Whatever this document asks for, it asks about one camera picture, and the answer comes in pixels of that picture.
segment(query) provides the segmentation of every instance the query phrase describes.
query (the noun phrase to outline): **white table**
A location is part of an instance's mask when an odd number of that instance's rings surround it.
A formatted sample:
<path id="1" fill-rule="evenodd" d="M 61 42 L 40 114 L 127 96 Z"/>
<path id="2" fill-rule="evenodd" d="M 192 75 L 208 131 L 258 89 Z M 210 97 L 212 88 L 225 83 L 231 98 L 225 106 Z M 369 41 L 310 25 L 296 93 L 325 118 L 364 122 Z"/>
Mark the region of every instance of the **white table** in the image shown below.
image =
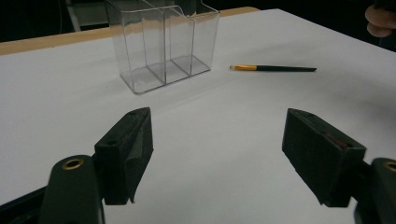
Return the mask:
<path id="1" fill-rule="evenodd" d="M 318 115 L 396 158 L 396 54 L 281 10 L 219 21 L 210 72 L 144 95 L 118 75 L 110 38 L 0 57 L 0 204 L 47 185 L 57 161 L 93 154 L 127 112 L 149 106 L 155 151 L 136 203 L 106 223 L 354 223 L 320 206 L 281 150 L 286 112 Z M 230 71 L 234 63 L 315 73 Z"/>

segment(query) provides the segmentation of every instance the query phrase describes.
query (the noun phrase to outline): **finger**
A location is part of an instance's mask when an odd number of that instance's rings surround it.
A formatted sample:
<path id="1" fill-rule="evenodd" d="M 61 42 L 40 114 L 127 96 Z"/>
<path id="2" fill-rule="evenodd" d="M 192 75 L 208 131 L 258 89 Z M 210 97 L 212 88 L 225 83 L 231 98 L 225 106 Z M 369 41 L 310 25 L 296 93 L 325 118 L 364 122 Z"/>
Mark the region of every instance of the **finger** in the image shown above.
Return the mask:
<path id="1" fill-rule="evenodd" d="M 385 37 L 392 33 L 391 29 L 378 27 L 378 26 L 372 25 L 371 23 L 369 23 L 367 25 L 367 31 L 370 33 L 370 35 L 373 35 L 376 37 Z"/>
<path id="2" fill-rule="evenodd" d="M 370 6 L 366 9 L 365 17 L 374 26 L 388 29 L 396 28 L 396 13 L 383 8 Z"/>

